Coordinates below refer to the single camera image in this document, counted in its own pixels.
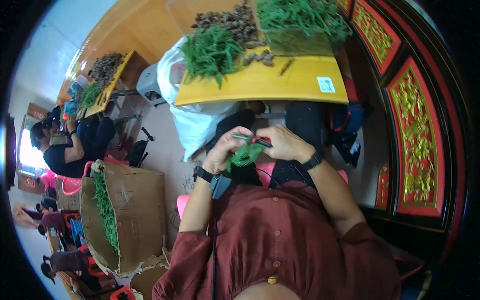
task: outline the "gray plastic stool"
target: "gray plastic stool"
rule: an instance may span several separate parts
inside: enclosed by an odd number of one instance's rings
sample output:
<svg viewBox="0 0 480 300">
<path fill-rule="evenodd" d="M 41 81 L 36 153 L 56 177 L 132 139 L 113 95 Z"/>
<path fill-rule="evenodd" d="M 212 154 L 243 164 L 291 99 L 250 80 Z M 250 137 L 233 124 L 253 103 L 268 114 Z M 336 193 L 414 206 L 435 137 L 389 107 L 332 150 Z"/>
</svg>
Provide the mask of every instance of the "gray plastic stool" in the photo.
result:
<svg viewBox="0 0 480 300">
<path fill-rule="evenodd" d="M 156 65 L 157 64 L 153 64 L 147 67 L 142 72 L 137 82 L 138 93 L 154 107 L 165 102 L 165 99 L 162 98 L 160 93 L 160 87 L 156 81 Z"/>
</svg>

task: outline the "white plastic bag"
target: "white plastic bag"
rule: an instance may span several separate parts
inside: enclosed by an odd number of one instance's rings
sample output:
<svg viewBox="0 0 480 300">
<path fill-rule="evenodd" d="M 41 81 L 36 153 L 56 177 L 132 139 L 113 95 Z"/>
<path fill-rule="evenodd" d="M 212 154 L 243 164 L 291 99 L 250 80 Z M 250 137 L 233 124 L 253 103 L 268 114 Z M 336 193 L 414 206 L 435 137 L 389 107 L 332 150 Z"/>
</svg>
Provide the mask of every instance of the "white plastic bag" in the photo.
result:
<svg viewBox="0 0 480 300">
<path fill-rule="evenodd" d="M 240 103 L 221 102 L 175 106 L 175 99 L 185 73 L 183 53 L 180 51 L 185 40 L 186 37 L 183 36 L 170 50 L 165 52 L 158 62 L 156 71 L 160 92 L 170 105 L 180 143 L 185 149 L 183 161 L 186 162 L 198 149 L 213 139 L 218 123 L 235 113 L 239 109 Z"/>
</svg>

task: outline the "wooden button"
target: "wooden button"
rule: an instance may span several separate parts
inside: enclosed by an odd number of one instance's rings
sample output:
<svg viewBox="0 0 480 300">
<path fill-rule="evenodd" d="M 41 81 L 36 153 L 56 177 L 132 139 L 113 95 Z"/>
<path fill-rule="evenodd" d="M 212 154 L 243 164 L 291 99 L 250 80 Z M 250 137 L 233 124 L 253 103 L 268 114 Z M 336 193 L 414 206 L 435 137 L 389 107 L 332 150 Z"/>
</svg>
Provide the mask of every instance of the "wooden button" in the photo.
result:
<svg viewBox="0 0 480 300">
<path fill-rule="evenodd" d="M 270 276 L 270 277 L 268 278 L 268 283 L 269 283 L 269 284 L 275 284 L 276 281 L 277 281 L 277 278 L 276 278 L 275 276 Z"/>
</svg>

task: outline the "label on table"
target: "label on table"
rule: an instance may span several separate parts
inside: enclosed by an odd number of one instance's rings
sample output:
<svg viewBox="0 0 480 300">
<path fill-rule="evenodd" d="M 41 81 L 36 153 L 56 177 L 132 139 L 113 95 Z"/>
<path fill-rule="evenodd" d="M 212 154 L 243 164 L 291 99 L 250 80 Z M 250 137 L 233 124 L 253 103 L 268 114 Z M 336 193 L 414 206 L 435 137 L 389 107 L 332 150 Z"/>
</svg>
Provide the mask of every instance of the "label on table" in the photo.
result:
<svg viewBox="0 0 480 300">
<path fill-rule="evenodd" d="M 335 88 L 330 77 L 317 77 L 317 81 L 322 93 L 335 93 Z"/>
</svg>

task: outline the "pruning shears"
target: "pruning shears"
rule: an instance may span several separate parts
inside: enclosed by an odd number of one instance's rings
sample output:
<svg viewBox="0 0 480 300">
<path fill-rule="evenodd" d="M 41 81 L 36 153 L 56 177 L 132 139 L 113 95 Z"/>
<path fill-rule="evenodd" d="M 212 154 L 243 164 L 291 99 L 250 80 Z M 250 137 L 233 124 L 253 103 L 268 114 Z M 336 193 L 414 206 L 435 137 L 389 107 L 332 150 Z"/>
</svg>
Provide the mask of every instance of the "pruning shears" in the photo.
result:
<svg viewBox="0 0 480 300">
<path fill-rule="evenodd" d="M 232 132 L 232 136 L 236 139 L 251 141 L 254 144 L 260 144 L 260 145 L 268 147 L 268 148 L 273 147 L 270 139 L 267 138 L 267 137 L 245 135 L 245 134 L 240 134 L 240 133 L 236 133 L 236 132 Z"/>
</svg>

